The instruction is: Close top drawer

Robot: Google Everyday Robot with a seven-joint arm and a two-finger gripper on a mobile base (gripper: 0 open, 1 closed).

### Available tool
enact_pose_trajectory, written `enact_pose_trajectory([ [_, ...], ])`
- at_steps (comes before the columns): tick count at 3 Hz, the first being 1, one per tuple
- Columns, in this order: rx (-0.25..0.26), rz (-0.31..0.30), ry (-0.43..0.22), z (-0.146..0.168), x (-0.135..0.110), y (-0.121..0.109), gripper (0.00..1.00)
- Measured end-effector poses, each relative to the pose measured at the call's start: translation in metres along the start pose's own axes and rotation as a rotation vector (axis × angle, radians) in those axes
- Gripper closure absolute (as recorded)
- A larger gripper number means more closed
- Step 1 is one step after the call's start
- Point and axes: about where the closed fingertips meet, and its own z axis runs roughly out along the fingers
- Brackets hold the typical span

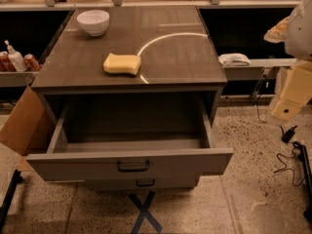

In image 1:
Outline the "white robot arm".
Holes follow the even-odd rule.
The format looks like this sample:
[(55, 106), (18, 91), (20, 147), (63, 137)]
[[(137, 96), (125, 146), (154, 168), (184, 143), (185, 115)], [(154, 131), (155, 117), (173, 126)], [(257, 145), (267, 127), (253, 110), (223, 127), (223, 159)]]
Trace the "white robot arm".
[(285, 44), (285, 52), (296, 62), (281, 68), (275, 96), (266, 114), (268, 124), (289, 122), (312, 98), (312, 0), (301, 0), (291, 14), (269, 29), (264, 40)]

